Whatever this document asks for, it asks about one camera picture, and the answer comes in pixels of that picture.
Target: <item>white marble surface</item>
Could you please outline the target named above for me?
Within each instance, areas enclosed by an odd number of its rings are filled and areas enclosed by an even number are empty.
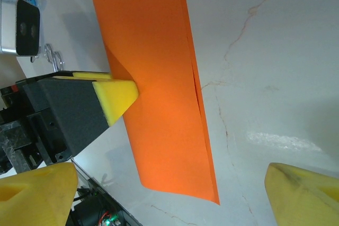
[[[67,68],[107,70],[92,1],[40,1]],[[187,1],[221,206],[142,187],[122,120],[76,161],[144,225],[275,225],[270,162],[339,176],[339,0]]]

